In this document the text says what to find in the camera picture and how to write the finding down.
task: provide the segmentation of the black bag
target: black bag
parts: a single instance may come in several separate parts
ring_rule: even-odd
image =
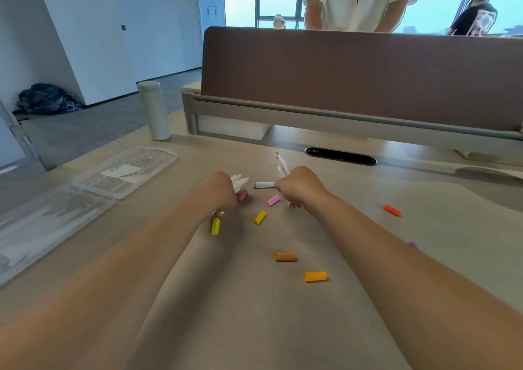
[[[51,84],[34,84],[31,89],[21,92],[18,98],[18,108],[29,114],[65,114],[85,108],[78,97]]]

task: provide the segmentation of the black t-shirt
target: black t-shirt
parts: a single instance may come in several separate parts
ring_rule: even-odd
[[[472,6],[464,10],[452,23],[453,35],[480,37],[486,34],[496,21],[497,10],[491,4]]]

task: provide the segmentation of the hand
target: hand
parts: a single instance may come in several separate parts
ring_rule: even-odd
[[[190,195],[209,206],[209,211],[224,211],[236,204],[236,193],[231,177],[226,172],[215,172],[191,190]]]
[[[330,195],[312,170],[305,166],[294,168],[290,175],[274,183],[274,187],[284,198],[305,209],[317,203],[322,197]]]

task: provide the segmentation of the graphic print on shirt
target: graphic print on shirt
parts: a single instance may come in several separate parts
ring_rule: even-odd
[[[474,22],[470,26],[469,31],[467,32],[468,36],[471,37],[481,37],[491,29],[496,21],[497,14],[489,10],[478,10],[478,14],[474,19]]]

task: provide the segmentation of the pink marker cap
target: pink marker cap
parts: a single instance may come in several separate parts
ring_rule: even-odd
[[[237,197],[238,202],[243,202],[247,195],[249,195],[249,191],[247,191],[246,189],[242,189]]]
[[[274,204],[275,204],[277,201],[279,201],[279,200],[280,200],[280,197],[279,197],[278,195],[274,195],[271,199],[269,199],[269,200],[267,201],[267,204],[268,204],[269,206],[272,206],[272,205],[274,205]]]

